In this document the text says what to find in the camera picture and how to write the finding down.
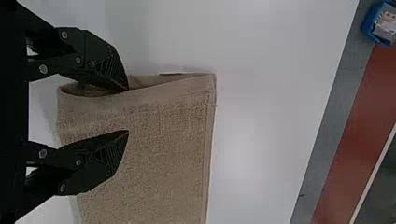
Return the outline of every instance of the red stripe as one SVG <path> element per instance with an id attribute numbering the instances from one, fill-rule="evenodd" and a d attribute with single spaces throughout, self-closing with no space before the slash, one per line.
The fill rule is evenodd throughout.
<path id="1" fill-rule="evenodd" d="M 311 224 L 347 224 L 396 121 L 396 47 L 375 47 Z"/>

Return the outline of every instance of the folded cloth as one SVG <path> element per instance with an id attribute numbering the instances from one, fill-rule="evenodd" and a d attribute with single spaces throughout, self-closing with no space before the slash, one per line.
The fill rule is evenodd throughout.
<path id="1" fill-rule="evenodd" d="M 130 132 L 115 175 L 78 195 L 83 222 L 205 223 L 215 75 L 129 76 L 128 81 L 131 88 L 122 93 L 77 83 L 58 90 L 63 145 Z"/>

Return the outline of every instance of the beige fabric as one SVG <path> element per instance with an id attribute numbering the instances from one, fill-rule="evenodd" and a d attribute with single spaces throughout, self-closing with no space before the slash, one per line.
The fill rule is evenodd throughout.
<path id="1" fill-rule="evenodd" d="M 129 77 L 115 94 L 59 89 L 63 145 L 127 129 L 116 174 L 78 195 L 84 223 L 205 223 L 216 108 L 213 74 Z"/>

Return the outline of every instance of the gray floor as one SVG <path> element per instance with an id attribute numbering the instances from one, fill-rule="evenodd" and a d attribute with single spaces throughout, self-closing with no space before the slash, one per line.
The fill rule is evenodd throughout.
<path id="1" fill-rule="evenodd" d="M 375 2 L 360 0 L 358 4 L 290 224 L 309 224 L 314 215 L 374 46 L 360 28 Z"/>

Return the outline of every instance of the bolt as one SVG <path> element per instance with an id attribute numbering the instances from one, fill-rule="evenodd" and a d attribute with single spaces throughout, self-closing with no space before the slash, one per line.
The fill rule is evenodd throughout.
<path id="1" fill-rule="evenodd" d="M 66 184 L 62 184 L 60 187 L 59 187 L 59 191 L 60 192 L 64 192 L 66 190 Z"/>
<path id="2" fill-rule="evenodd" d="M 110 177 L 110 176 L 111 176 L 111 171 L 110 171 L 110 170 L 107 170 L 107 171 L 106 171 L 106 176 L 107 176 L 107 177 Z"/>
<path id="3" fill-rule="evenodd" d="M 41 64 L 40 66 L 38 66 L 38 70 L 40 70 L 41 74 L 46 75 L 49 72 L 49 69 L 46 65 Z"/>
<path id="4" fill-rule="evenodd" d="M 94 61 L 90 61 L 90 62 L 88 63 L 88 66 L 89 66 L 89 67 L 95 67 L 95 62 L 94 62 Z"/>
<path id="5" fill-rule="evenodd" d="M 48 152 L 47 152 L 46 149 L 41 149 L 41 150 L 38 152 L 38 158 L 44 159 L 44 158 L 47 157 L 47 154 L 48 154 Z"/>
<path id="6" fill-rule="evenodd" d="M 62 31 L 62 32 L 61 32 L 61 36 L 62 36 L 63 39 L 67 39 L 68 34 L 67 34 L 66 31 Z"/>

